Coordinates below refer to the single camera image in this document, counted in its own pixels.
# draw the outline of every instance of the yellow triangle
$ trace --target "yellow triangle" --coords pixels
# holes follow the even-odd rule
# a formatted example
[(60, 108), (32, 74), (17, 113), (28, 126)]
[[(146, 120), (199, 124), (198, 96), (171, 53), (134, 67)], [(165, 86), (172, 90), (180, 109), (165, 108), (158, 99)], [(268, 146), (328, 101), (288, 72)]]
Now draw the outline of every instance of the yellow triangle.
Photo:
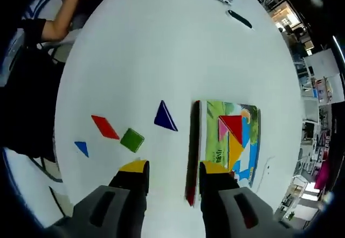
[(235, 162), (238, 160), (238, 158), (241, 156), (241, 153), (243, 152), (244, 148), (242, 145), (237, 141), (237, 138), (229, 132), (229, 164), (228, 168), (229, 170), (232, 169)]
[(222, 166), (220, 163), (213, 163), (210, 161), (202, 161), (202, 163), (205, 165), (207, 174), (229, 172), (229, 170), (225, 168), (224, 166)]
[(147, 160), (136, 160), (129, 164), (125, 164), (119, 169), (122, 172), (143, 172)]

